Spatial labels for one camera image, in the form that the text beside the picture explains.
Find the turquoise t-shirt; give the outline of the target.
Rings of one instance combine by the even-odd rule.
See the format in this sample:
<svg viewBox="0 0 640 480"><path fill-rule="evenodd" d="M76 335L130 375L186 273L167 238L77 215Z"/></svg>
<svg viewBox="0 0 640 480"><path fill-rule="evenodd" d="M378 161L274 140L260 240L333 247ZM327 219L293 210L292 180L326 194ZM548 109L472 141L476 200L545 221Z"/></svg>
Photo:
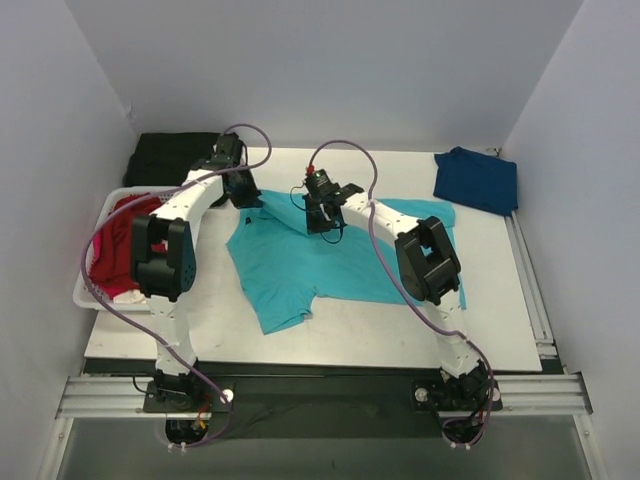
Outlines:
<svg viewBox="0 0 640 480"><path fill-rule="evenodd" d="M310 235L301 195L263 191L243 209L227 249L263 334L301 324L315 298L382 304L404 301L383 267L398 268L395 250L377 248L367 232Z"/></svg>

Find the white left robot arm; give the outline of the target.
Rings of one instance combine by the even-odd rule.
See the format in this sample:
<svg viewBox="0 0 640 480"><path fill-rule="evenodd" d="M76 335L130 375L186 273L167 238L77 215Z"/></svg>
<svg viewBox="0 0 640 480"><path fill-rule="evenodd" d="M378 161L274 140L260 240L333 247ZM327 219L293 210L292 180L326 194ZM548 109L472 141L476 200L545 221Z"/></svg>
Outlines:
<svg viewBox="0 0 640 480"><path fill-rule="evenodd" d="M158 337L153 375L159 396L182 412L201 402L206 383L192 369L197 355L180 298L196 280L196 244L202 216L221 197L237 209L262 205L246 160L246 145L232 132L221 134L213 153L196 163L184 188L149 214L134 217L132 280L144 295Z"/></svg>

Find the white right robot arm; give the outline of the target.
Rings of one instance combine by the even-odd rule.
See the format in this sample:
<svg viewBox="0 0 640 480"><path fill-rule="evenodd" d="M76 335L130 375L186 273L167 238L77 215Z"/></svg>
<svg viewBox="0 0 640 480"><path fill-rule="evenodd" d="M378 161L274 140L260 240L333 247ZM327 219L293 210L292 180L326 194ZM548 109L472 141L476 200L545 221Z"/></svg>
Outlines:
<svg viewBox="0 0 640 480"><path fill-rule="evenodd" d="M479 395L471 375L485 375L489 367L465 331L461 264L441 220L406 215L355 184L339 185L323 169L309 167L303 185L309 232L357 227L369 234L403 300L436 335L444 399L455 408L467 407Z"/></svg>

